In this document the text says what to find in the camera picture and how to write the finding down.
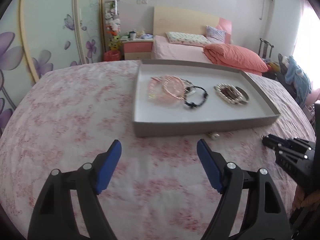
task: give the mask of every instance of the pink floral bedspread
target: pink floral bedspread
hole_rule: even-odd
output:
[[[135,137],[131,114],[138,64],[97,63],[49,72],[20,103],[0,139],[0,202],[23,235],[50,171],[76,170],[118,139],[121,159],[108,189],[99,195],[118,239],[201,238],[220,199],[196,153],[197,141],[205,137]],[[225,132],[207,142],[242,169],[265,167],[289,213],[296,184],[275,165],[275,155],[263,147],[261,136],[314,140],[315,135],[280,83],[250,76],[281,117],[272,126]],[[243,194],[233,233],[240,228],[245,203]],[[87,235],[76,201],[74,209],[78,227]]]

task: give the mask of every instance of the black beaded bracelet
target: black beaded bracelet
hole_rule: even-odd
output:
[[[191,88],[194,88],[194,89],[196,89],[196,88],[202,89],[202,90],[204,91],[204,93],[202,94],[203,100],[202,100],[202,102],[201,102],[199,105],[197,105],[197,104],[194,103],[194,102],[189,103],[189,102],[187,101],[187,94],[185,94],[185,95],[184,95],[184,103],[185,103],[185,105],[189,106],[191,109],[202,106],[202,105],[207,101],[207,98],[208,98],[208,93],[207,93],[207,91],[206,91],[204,88],[202,88],[202,87],[197,87],[197,86],[192,86]]]

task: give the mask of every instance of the robotic hand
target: robotic hand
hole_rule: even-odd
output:
[[[241,170],[212,152],[204,140],[197,153],[208,179],[220,194],[217,210],[202,240],[289,240],[290,226],[280,195],[264,168],[257,172]],[[28,239],[40,240],[116,240],[102,211],[97,195],[106,189],[121,155],[115,140],[106,153],[76,171],[55,169],[45,182],[34,207]],[[76,226],[70,189],[77,190],[81,212],[90,238]],[[240,232],[229,236],[239,208],[242,189],[249,189],[247,207]]]

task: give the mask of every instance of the gray tray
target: gray tray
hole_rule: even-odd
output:
[[[183,102],[174,105],[148,98],[150,77],[175,75],[188,79],[208,92],[207,102],[197,109]],[[230,105],[214,90],[218,83],[244,89],[250,97],[247,105]],[[199,103],[202,90],[190,96]],[[133,127],[138,137],[180,136],[222,132],[274,123],[280,112],[268,96],[245,72],[230,67],[178,60],[143,60],[138,68],[133,105]]]

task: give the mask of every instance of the pink drawer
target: pink drawer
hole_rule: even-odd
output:
[[[153,42],[129,42],[124,43],[124,52],[151,52]]]

